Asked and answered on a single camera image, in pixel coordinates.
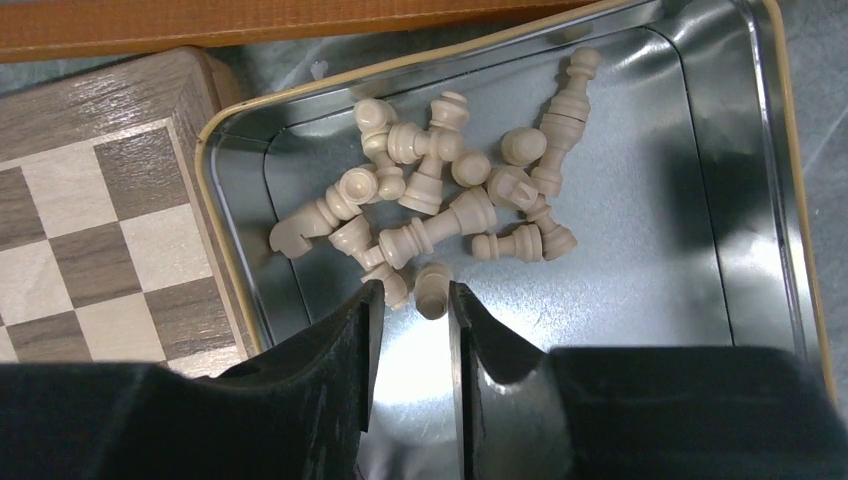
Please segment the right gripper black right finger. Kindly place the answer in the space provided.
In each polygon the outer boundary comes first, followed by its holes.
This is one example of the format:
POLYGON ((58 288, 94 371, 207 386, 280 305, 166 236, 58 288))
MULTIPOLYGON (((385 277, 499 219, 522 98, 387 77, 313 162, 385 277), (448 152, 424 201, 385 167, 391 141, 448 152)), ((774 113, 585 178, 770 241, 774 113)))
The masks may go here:
POLYGON ((495 318, 467 285, 451 283, 448 300, 462 478, 567 478, 573 454, 547 354, 495 318))

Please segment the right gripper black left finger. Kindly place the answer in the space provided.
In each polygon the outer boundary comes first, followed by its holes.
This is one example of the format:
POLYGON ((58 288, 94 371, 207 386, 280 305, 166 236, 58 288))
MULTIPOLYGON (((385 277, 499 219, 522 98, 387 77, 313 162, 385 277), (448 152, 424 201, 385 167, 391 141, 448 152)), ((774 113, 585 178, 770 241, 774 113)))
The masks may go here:
POLYGON ((219 381, 246 400, 221 479, 354 479, 369 427, 384 289, 367 282, 333 312, 219 381))

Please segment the white chess pawn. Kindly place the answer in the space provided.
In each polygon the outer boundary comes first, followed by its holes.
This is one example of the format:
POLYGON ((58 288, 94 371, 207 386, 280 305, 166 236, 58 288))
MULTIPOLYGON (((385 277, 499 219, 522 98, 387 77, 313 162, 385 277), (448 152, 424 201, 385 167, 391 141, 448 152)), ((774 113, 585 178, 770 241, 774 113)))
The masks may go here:
POLYGON ((447 313, 452 280, 452 271, 440 263, 429 263, 419 271, 413 293, 416 309, 424 318, 437 320, 447 313))
POLYGON ((492 170, 491 161, 481 151, 469 151, 454 160, 451 175, 454 181, 464 187, 472 188, 484 184, 492 170))
POLYGON ((535 128, 520 127, 507 132, 501 142, 504 160, 514 166, 526 167, 539 160, 547 149, 545 134, 535 128))
POLYGON ((541 231, 535 224, 524 224, 511 234, 498 237, 480 234, 472 239, 472 255, 483 261, 514 257, 525 263, 540 262, 543 255, 541 231))

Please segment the white chess piece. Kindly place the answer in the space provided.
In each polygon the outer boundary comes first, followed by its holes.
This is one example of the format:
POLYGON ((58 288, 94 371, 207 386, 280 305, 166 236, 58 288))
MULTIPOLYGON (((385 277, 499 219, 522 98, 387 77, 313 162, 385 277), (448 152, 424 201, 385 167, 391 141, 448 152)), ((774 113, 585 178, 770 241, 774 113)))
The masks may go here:
POLYGON ((362 283, 376 279, 383 283, 385 303, 398 310, 408 302, 408 288, 401 275, 385 260, 372 237, 371 227, 363 215, 358 215, 328 236, 331 244, 345 255, 354 258, 365 271, 362 283))
POLYGON ((376 166, 379 197, 388 201, 399 199, 406 189, 403 170, 388 154, 388 136, 398 122, 396 111, 384 100, 366 98, 354 105, 353 116, 361 132, 363 153, 376 166))

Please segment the white chess pawn lying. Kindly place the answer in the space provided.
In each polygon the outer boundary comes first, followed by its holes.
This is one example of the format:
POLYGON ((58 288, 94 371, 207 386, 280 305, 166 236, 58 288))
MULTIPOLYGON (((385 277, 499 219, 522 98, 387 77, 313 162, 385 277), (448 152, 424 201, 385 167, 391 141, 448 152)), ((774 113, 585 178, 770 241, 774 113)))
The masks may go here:
POLYGON ((480 234, 472 239, 472 255, 483 261, 514 257, 525 263, 540 262, 543 255, 541 231, 535 224, 524 224, 511 234, 498 237, 480 234))

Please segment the white chess queen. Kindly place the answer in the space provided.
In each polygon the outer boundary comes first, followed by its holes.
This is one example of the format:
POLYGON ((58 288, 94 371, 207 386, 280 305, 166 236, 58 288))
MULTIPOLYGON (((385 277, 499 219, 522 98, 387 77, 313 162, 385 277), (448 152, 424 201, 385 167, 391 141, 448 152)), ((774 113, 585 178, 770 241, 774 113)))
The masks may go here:
POLYGON ((377 245, 385 260, 395 269, 420 254, 433 254, 434 246, 455 235, 485 232, 497 223, 494 205, 480 186, 466 190, 448 208, 426 220, 414 217, 398 229, 380 232, 377 245))

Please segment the white chess knight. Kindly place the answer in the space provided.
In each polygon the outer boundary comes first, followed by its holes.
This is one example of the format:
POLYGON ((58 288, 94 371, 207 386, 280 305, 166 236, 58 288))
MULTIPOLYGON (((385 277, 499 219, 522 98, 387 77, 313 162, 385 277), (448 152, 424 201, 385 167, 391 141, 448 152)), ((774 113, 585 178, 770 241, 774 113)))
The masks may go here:
POLYGON ((269 246, 289 259, 312 248, 311 238, 328 236, 343 222, 362 213, 362 205, 380 200, 376 167, 360 165, 347 170, 325 193, 279 221, 271 230, 269 246))

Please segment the white chess bishop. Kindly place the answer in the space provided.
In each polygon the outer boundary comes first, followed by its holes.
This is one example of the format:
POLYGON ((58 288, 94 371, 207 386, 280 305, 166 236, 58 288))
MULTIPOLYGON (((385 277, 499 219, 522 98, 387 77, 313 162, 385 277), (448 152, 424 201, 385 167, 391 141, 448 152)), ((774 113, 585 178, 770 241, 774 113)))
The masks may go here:
POLYGON ((543 255, 555 260, 578 245, 573 233, 551 217, 552 207, 530 176, 516 166, 494 169, 486 183, 491 202, 500 208, 520 211, 541 231, 543 255))

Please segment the white chess king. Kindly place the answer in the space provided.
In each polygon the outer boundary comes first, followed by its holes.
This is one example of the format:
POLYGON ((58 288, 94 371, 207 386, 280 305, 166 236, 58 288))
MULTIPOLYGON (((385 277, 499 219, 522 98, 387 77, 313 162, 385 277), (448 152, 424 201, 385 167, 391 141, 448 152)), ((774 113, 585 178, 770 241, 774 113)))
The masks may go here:
POLYGON ((562 165, 566 155, 581 140, 591 111, 587 87, 596 76, 600 53, 590 47, 577 48, 566 69, 568 82, 552 97, 542 115, 539 130, 546 137, 546 150, 530 176, 539 192, 558 196, 563 185, 562 165))

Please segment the wooden chessboard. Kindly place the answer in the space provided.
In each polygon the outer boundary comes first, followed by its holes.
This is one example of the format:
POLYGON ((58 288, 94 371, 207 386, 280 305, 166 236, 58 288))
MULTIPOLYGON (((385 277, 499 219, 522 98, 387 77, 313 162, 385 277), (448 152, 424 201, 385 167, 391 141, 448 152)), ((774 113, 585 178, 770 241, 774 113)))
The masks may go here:
POLYGON ((258 349, 196 172, 242 93, 179 48, 1 89, 1 361, 214 376, 258 349))

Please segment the orange wooden shelf rack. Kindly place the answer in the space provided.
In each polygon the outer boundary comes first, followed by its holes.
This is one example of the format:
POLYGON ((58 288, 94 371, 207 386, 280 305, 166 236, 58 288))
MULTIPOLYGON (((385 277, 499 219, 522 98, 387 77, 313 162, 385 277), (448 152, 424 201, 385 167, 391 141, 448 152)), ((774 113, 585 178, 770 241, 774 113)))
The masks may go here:
POLYGON ((578 1, 9 1, 1 59, 27 62, 526 21, 578 1))

